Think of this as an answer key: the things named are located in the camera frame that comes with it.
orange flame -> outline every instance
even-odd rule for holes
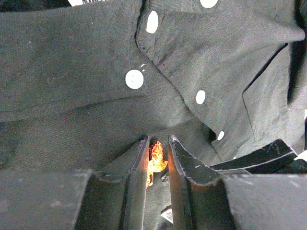
[[[151,156],[152,159],[148,161],[146,188],[148,188],[148,186],[153,185],[153,182],[151,182],[151,178],[153,181],[154,173],[159,173],[163,171],[168,163],[168,161],[163,160],[162,144],[159,141],[153,146]]]

clothing label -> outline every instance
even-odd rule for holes
[[[79,6],[87,3],[97,2],[97,1],[106,1],[106,0],[68,0],[71,6]]]

snap button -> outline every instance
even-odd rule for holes
[[[133,69],[126,74],[126,84],[129,88],[137,90],[143,85],[143,83],[144,77],[140,71]]]
[[[224,137],[224,134],[225,133],[223,131],[221,131],[219,136],[218,136],[218,138],[217,138],[217,140],[221,140]]]
[[[156,11],[152,11],[147,19],[146,31],[150,34],[154,34],[158,29],[159,18]]]
[[[218,0],[201,0],[201,5],[204,8],[211,8],[216,5]]]
[[[202,104],[205,101],[206,98],[206,93],[204,90],[199,90],[197,95],[196,95],[196,103],[197,104]]]

jacket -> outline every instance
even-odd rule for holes
[[[0,1],[4,169],[100,170],[144,136],[207,165],[282,138],[305,148],[307,3]],[[144,229],[169,184],[155,175]]]

shirt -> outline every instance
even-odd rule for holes
[[[4,169],[100,170],[171,134],[207,165],[278,138],[303,151],[305,1],[25,2],[0,1]],[[172,229],[164,175],[145,230]]]

